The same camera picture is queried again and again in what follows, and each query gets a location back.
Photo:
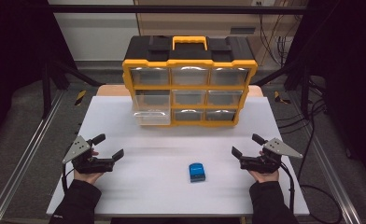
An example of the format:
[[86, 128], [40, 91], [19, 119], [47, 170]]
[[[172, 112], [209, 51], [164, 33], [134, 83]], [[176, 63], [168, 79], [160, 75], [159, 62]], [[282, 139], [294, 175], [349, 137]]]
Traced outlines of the aluminium floor rail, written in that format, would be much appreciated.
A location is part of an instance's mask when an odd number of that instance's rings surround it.
[[45, 134], [47, 133], [47, 130], [60, 107], [64, 95], [65, 91], [56, 91], [49, 113], [38, 124], [35, 133], [24, 150], [18, 164], [16, 165], [8, 182], [5, 184], [2, 192], [0, 193], [0, 221], [2, 220], [4, 213], [7, 211], [7, 208], [14, 197], [23, 177], [25, 176], [25, 173], [28, 170], [33, 157], [35, 156]]
[[289, 91], [288, 96], [291, 99], [294, 108], [299, 112], [300, 117], [303, 120], [308, 120], [308, 123], [305, 123], [303, 125], [305, 136], [308, 138], [306, 148], [308, 150], [312, 150], [315, 153], [318, 165], [330, 188], [332, 198], [336, 201], [341, 211], [342, 218], [344, 219], [345, 224], [362, 224], [357, 209], [351, 202], [347, 191], [343, 186], [341, 178], [338, 176], [336, 170], [334, 169], [334, 166], [332, 165], [330, 159], [326, 154], [324, 147], [322, 146], [319, 138], [316, 135], [315, 114], [324, 106], [323, 100], [320, 99], [319, 101], [315, 101], [308, 106], [309, 119], [305, 119], [302, 112], [300, 111], [301, 99], [299, 98], [299, 94], [293, 91]]

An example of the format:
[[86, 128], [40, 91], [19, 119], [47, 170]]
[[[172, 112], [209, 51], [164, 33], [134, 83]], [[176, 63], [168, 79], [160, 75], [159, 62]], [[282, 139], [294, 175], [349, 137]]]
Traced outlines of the small blue box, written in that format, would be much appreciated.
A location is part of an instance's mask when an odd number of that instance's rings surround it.
[[199, 162], [189, 165], [189, 173], [191, 183], [205, 181], [206, 179], [204, 166]]

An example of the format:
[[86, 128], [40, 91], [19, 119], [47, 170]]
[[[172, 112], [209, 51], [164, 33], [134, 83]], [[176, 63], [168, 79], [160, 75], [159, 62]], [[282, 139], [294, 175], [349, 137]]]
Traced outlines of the set of clear drawers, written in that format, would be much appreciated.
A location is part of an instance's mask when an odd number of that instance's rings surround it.
[[233, 126], [247, 94], [249, 68], [134, 67], [136, 95], [169, 95], [170, 125]]

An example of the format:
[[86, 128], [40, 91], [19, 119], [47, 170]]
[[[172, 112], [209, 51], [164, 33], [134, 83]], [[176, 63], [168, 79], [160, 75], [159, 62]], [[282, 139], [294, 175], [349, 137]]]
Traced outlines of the yellow black tape marker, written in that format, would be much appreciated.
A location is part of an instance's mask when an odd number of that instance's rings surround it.
[[291, 101], [288, 100], [288, 99], [282, 99], [280, 94], [279, 94], [279, 91], [275, 91], [274, 92], [274, 101], [276, 103], [282, 103], [282, 104], [285, 104], [285, 105], [289, 105], [291, 104]]
[[75, 105], [80, 105], [87, 91], [82, 90], [78, 93]]

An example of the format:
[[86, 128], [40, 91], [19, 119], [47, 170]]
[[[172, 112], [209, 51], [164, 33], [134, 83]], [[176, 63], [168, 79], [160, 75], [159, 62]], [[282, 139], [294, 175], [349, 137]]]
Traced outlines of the person's left hand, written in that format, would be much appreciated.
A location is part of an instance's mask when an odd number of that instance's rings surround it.
[[77, 170], [74, 171], [75, 180], [84, 181], [91, 185], [93, 185], [102, 175], [103, 173], [81, 174]]

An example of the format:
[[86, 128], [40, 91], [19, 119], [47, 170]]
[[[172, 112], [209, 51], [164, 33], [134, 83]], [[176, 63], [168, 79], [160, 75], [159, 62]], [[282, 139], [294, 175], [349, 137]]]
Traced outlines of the person's right hand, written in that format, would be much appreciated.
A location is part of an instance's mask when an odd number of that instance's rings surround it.
[[271, 174], [261, 174], [256, 171], [249, 171], [251, 176], [259, 183], [275, 182], [279, 180], [279, 172], [275, 171]]

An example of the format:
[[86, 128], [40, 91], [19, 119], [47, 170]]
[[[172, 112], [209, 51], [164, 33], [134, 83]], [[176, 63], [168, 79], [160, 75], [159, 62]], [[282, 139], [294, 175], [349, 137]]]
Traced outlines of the wooden table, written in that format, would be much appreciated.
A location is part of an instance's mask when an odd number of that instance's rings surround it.
[[[259, 86], [249, 85], [248, 97], [262, 97], [263, 92]], [[124, 85], [102, 85], [97, 93], [97, 96], [129, 96], [130, 93]]]

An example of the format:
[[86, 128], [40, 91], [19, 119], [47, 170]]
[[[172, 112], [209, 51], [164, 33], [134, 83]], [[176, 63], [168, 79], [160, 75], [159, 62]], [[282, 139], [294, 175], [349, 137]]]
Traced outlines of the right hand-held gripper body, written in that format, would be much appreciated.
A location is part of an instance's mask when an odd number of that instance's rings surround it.
[[258, 157], [242, 156], [240, 168], [248, 171], [256, 171], [261, 174], [271, 174], [279, 169], [283, 156], [302, 159], [303, 154], [285, 144], [278, 138], [266, 140], [262, 145], [261, 154]]

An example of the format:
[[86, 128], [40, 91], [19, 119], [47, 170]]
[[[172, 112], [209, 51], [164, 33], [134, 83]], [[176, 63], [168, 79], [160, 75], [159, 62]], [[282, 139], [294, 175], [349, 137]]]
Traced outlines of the clear plastic drawer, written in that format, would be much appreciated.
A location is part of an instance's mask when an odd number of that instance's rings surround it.
[[139, 125], [160, 126], [171, 124], [169, 95], [136, 95], [133, 114]]

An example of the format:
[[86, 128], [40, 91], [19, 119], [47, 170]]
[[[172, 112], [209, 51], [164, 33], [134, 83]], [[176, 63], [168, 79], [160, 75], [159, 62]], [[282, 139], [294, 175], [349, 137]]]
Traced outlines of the black metal frame bar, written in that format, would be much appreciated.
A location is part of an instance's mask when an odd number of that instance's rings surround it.
[[181, 13], [304, 15], [307, 7], [49, 5], [54, 13]]

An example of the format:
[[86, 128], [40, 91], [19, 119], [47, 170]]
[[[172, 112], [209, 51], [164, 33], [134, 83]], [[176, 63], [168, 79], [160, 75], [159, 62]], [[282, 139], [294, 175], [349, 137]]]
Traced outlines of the dark curtain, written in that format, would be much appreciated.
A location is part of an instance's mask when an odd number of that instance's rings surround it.
[[308, 0], [289, 50], [326, 80], [326, 101], [348, 148], [366, 169], [366, 0]]
[[0, 0], [0, 128], [12, 94], [41, 78], [45, 63], [75, 61], [48, 0]]

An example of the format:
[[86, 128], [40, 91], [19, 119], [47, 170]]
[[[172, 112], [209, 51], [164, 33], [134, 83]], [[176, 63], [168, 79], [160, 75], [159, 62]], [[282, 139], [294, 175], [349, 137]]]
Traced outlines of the yellow black organizer cabinet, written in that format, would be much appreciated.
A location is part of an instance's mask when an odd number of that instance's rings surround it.
[[132, 68], [180, 66], [249, 68], [250, 79], [258, 69], [248, 40], [242, 36], [134, 36], [122, 62], [124, 85], [133, 100]]

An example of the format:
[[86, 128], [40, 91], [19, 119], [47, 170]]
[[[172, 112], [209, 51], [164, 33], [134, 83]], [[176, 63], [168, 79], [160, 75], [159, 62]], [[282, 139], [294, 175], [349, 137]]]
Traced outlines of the black metal stand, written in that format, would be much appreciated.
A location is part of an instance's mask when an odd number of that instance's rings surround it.
[[53, 81], [58, 90], [66, 90], [70, 85], [70, 82], [65, 76], [66, 74], [73, 75], [74, 77], [84, 81], [85, 83], [93, 87], [103, 86], [103, 83], [82, 74], [76, 68], [68, 66], [62, 62], [48, 61], [44, 64], [41, 70], [43, 91], [43, 119], [45, 119], [51, 111], [50, 82]]
[[274, 71], [272, 74], [255, 81], [254, 85], [262, 87], [282, 75], [288, 76], [284, 83], [284, 88], [287, 91], [294, 91], [298, 86], [301, 86], [300, 111], [305, 119], [309, 119], [309, 70], [307, 69], [307, 63], [304, 60], [296, 59], [285, 64], [282, 68]]

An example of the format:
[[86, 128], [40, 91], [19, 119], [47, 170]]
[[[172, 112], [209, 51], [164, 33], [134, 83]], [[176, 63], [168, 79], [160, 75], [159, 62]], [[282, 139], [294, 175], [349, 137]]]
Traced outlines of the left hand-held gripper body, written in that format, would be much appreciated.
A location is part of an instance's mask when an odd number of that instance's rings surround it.
[[112, 172], [113, 159], [98, 159], [92, 155], [92, 140], [85, 140], [81, 135], [73, 141], [63, 158], [63, 164], [71, 162], [81, 174]]

